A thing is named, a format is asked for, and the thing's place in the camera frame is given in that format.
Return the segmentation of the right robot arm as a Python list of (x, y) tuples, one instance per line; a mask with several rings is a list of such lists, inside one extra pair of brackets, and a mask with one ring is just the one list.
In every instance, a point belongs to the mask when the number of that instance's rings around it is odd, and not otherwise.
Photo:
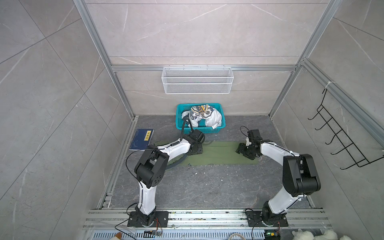
[(315, 161), (309, 154), (300, 155), (266, 141), (240, 143), (236, 153), (250, 160), (267, 156), (283, 167), (283, 187), (262, 209), (261, 221), (266, 226), (278, 223), (296, 202), (321, 189)]

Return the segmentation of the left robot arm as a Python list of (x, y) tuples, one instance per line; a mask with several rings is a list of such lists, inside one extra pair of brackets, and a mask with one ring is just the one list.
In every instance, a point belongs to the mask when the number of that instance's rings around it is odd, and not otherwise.
[(139, 182), (139, 203), (137, 214), (150, 219), (156, 212), (156, 189), (165, 175), (168, 162), (179, 157), (187, 157), (203, 153), (205, 137), (188, 135), (175, 142), (158, 147), (149, 147), (142, 154), (135, 167), (136, 179)]

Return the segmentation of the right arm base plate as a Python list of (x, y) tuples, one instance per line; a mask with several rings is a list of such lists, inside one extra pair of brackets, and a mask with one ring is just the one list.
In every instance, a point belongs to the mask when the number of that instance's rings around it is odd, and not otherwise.
[(286, 214), (275, 215), (263, 211), (245, 210), (249, 227), (288, 227)]

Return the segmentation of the green tank top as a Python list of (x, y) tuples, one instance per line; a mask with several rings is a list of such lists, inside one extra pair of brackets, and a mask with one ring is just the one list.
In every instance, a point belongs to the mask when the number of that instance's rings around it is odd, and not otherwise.
[(176, 166), (205, 166), (205, 165), (257, 165), (259, 158), (250, 160), (242, 154), (237, 154), (236, 150), (240, 142), (220, 142), (209, 141), (203, 143), (203, 153), (198, 155), (187, 156), (181, 162), (183, 154), (176, 157), (168, 163)]

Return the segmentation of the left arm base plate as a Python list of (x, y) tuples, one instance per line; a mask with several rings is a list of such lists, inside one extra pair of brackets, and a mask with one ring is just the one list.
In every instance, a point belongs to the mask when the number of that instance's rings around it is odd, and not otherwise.
[(130, 212), (128, 218), (128, 227), (167, 227), (169, 221), (169, 212), (155, 211), (151, 214), (144, 215), (142, 212)]

